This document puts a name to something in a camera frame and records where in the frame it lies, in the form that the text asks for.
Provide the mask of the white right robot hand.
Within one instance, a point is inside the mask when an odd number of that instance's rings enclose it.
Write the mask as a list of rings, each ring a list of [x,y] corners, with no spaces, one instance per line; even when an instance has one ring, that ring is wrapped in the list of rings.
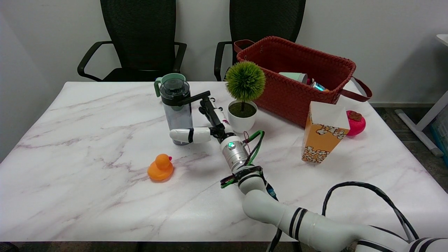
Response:
[[[224,139],[236,135],[226,119],[223,109],[215,106],[213,97],[203,98],[200,101],[199,112],[206,116],[212,127],[173,129],[170,131],[170,138],[179,142],[198,144],[208,142],[214,137],[221,143]]]

